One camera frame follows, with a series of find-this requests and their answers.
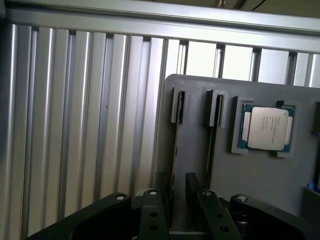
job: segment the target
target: screw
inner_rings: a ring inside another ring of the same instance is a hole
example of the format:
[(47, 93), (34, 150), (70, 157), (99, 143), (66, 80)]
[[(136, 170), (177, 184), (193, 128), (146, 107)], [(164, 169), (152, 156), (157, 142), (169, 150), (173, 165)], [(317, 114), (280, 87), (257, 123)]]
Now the screw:
[(248, 200), (245, 196), (237, 196), (236, 199), (241, 201), (241, 202), (245, 202), (245, 201)]
[(124, 196), (117, 196), (115, 199), (117, 199), (117, 200), (123, 200), (123, 199), (125, 199), (125, 197), (124, 197)]
[(209, 192), (209, 191), (203, 191), (202, 194), (203, 194), (203, 195), (206, 195), (206, 196), (210, 196), (210, 195), (211, 195), (211, 192)]

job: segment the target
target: metal wall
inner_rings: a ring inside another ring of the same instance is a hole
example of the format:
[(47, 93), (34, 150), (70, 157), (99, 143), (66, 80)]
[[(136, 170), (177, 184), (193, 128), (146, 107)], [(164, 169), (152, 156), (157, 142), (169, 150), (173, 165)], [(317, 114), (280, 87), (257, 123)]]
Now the metal wall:
[(18, 24), (1, 37), (1, 240), (23, 239), (112, 192), (150, 187), (170, 74), (320, 87), (319, 45), (293, 50), (298, 35), (275, 35), (288, 44), (267, 49), (263, 41), (153, 36), (155, 28), (148, 35), (124, 34), (126, 26), (117, 34), (50, 28), (45, 17), (45, 27), (31, 27), (19, 23), (19, 11), (9, 12)]

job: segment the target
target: corrugated metal panel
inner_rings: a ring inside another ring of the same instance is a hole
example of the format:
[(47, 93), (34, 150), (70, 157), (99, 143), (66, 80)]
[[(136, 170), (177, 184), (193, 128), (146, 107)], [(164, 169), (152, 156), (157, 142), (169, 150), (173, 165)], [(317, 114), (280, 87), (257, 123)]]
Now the corrugated metal panel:
[(292, 71), (294, 85), (318, 87), (319, 55), (295, 56), (291, 69), (288, 51), (9, 25), (0, 239), (23, 239), (114, 191), (150, 187), (170, 74), (287, 84)]

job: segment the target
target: processor chip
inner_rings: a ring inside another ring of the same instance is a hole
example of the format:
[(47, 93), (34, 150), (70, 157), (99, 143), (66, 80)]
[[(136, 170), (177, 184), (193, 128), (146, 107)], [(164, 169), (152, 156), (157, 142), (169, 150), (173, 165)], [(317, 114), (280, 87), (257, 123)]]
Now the processor chip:
[(253, 107), (247, 146), (252, 149), (282, 151), (286, 140), (288, 141), (288, 121), (289, 112), (286, 109)]

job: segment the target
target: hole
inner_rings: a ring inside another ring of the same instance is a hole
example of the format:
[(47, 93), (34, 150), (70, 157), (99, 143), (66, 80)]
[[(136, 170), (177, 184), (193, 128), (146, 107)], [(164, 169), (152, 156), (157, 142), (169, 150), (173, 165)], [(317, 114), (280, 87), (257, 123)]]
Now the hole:
[(222, 227), (220, 227), (220, 229), (222, 232), (225, 232), (225, 233), (229, 232), (229, 228), (227, 226), (222, 226)]
[(151, 231), (156, 231), (158, 229), (158, 226), (157, 225), (151, 225), (150, 226), (150, 230)]
[(123, 200), (123, 199), (125, 199), (125, 196), (118, 195), (118, 196), (115, 197), (115, 199), (117, 199), (117, 200)]
[(149, 191), (149, 194), (150, 194), (150, 195), (157, 195), (158, 192), (157, 192), (156, 190), (151, 190), (151, 191)]

